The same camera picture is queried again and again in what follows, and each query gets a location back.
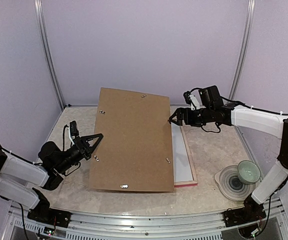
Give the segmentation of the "brown cardboard backing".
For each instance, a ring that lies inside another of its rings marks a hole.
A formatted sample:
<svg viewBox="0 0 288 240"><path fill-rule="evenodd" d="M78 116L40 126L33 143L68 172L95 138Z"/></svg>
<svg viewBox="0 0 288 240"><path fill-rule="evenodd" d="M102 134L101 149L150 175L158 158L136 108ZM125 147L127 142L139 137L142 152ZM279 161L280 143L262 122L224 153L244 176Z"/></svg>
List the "brown cardboard backing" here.
<svg viewBox="0 0 288 240"><path fill-rule="evenodd" d="M94 132L103 139L90 164L89 187L121 192L174 191L170 99L101 88Z"/></svg>

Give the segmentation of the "red dark sunset photo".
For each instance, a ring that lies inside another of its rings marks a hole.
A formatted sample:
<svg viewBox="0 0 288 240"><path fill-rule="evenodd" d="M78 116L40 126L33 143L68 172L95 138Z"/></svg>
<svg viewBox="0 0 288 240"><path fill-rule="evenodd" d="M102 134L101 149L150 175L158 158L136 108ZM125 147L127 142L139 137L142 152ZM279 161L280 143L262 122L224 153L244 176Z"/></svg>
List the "red dark sunset photo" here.
<svg viewBox="0 0 288 240"><path fill-rule="evenodd" d="M173 172L174 185L186 185L194 180L189 156L187 153L184 137L180 126L172 124L172 150L173 150Z"/></svg>

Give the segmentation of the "pink wooden picture frame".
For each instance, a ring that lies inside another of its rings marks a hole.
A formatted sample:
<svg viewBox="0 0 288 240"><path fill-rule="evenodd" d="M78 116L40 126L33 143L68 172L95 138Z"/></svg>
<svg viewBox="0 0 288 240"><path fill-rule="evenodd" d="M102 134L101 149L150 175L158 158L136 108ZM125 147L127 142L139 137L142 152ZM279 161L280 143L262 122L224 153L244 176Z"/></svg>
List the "pink wooden picture frame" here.
<svg viewBox="0 0 288 240"><path fill-rule="evenodd" d="M173 150L174 187L193 187L198 185L196 170L189 149L184 128L171 125Z"/></svg>

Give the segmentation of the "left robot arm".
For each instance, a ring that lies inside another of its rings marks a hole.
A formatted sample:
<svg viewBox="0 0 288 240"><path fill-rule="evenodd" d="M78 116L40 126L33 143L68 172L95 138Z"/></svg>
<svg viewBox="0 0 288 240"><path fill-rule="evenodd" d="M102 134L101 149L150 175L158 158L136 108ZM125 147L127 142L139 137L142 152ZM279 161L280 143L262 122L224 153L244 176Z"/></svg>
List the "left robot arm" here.
<svg viewBox="0 0 288 240"><path fill-rule="evenodd" d="M30 162L0 144L0 197L17 202L29 209L28 217L39 222L51 222L60 214L38 189L53 191L72 173L73 166L80 167L82 160L89 160L103 139L101 133L75 136L72 146L60 150L53 142L46 142L38 158Z"/></svg>

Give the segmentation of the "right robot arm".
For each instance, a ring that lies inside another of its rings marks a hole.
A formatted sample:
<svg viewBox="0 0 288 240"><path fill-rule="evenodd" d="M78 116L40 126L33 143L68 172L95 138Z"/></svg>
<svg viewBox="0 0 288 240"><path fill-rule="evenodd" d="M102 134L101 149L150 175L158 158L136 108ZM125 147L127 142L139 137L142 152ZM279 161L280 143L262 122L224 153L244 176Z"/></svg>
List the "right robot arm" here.
<svg viewBox="0 0 288 240"><path fill-rule="evenodd" d="M233 126L240 134L250 129L268 140L250 144L247 137L243 138L264 176L255 190L243 199L242 207L223 212L226 226L268 217L264 202L288 181L288 113L260 109L228 99L221 96L215 85L193 88L184 92L183 97L188 107L177 108L169 117L169 123L201 129L208 123L214 123L218 133L222 125Z"/></svg>

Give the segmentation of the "white swirl plate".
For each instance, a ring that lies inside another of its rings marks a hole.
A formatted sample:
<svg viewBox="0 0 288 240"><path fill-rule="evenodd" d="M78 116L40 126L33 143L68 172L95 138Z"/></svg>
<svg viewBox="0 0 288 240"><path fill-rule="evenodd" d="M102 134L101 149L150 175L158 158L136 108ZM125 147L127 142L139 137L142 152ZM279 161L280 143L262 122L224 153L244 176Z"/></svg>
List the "white swirl plate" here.
<svg viewBox="0 0 288 240"><path fill-rule="evenodd" d="M242 203L256 188L256 184L245 184L238 177L238 166L223 168L214 175L220 192L230 201Z"/></svg>

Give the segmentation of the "green ceramic bowl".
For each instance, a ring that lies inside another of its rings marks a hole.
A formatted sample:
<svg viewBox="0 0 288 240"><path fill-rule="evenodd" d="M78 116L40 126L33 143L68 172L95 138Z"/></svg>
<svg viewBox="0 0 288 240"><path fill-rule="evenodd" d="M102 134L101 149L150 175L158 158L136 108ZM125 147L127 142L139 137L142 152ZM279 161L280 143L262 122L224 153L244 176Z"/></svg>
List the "green ceramic bowl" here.
<svg viewBox="0 0 288 240"><path fill-rule="evenodd" d="M261 172L255 163L243 160L237 165L237 176L242 183L252 185L260 180Z"/></svg>

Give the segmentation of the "aluminium front rail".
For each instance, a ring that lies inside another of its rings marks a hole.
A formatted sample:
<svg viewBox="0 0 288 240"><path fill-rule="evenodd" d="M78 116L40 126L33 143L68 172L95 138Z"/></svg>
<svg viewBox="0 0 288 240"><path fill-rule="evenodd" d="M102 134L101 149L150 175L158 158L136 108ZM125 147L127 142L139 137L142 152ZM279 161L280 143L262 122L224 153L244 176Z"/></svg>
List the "aluminium front rail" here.
<svg viewBox="0 0 288 240"><path fill-rule="evenodd" d="M72 211L55 225L27 218L13 203L3 240L288 240L288 221L278 198L264 203L269 218L242 222L238 208L180 215L132 216Z"/></svg>

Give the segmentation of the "right aluminium corner post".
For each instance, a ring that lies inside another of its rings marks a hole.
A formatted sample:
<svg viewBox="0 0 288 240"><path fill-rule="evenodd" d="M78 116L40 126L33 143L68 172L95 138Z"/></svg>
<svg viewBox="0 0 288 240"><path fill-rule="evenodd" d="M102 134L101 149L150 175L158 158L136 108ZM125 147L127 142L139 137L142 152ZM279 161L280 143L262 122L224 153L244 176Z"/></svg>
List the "right aluminium corner post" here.
<svg viewBox="0 0 288 240"><path fill-rule="evenodd" d="M230 100L233 100L235 98L237 90L238 90L238 86L241 80L241 75L243 72L243 67L244 67L246 56L247 56L249 41L250 41L251 32L252 32L255 8L256 8L256 1L249 0L247 2L246 18L245 18L245 24L244 24L243 35L242 35L242 40L241 40L241 46L240 46L239 55L237 59L237 65L235 68L232 85L231 85L229 95L228 95L228 98Z"/></svg>

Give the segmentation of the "aluminium corner post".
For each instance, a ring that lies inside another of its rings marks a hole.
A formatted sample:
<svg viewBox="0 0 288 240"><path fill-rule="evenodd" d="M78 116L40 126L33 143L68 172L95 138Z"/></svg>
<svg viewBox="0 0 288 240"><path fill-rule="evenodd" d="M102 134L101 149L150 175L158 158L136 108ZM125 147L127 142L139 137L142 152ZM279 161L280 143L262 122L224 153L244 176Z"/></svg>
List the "aluminium corner post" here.
<svg viewBox="0 0 288 240"><path fill-rule="evenodd" d="M46 28L46 22L43 11L43 2L41 0L34 0L35 14L37 18L37 25L41 38L42 49L45 56L46 66L50 75L51 84L55 91L55 96L60 109L63 111L66 107L65 99L61 91L61 87L57 78L54 61L52 58L51 48L48 41L48 34Z"/></svg>
<svg viewBox="0 0 288 240"><path fill-rule="evenodd" d="M246 18L245 18L245 24L244 24L243 35L242 35L242 40L241 40L241 46L240 46L239 55L237 59L237 65L235 68L232 85L231 85L229 95L228 95L228 98L230 100L233 100L235 98L237 90L238 90L238 86L241 80L241 75L243 72L243 67L244 67L246 56L247 56L249 41L250 41L251 32L252 32L255 8L256 8L256 1L249 0L247 2Z"/></svg>

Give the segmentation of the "left aluminium corner post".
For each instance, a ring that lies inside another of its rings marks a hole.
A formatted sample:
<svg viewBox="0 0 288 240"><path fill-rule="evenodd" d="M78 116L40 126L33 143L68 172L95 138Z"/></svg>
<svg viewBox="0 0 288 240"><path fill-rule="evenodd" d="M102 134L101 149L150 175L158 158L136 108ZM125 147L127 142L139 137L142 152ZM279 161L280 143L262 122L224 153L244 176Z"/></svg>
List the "left aluminium corner post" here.
<svg viewBox="0 0 288 240"><path fill-rule="evenodd" d="M61 87L57 78L54 61L52 58L51 48L48 41L48 34L46 28L46 22L43 11L43 2L41 0L34 0L35 14L37 18L37 25L41 38L42 49L45 56L46 66L50 75L51 84L55 91L55 96L60 109L63 111L66 107L65 99L61 91Z"/></svg>

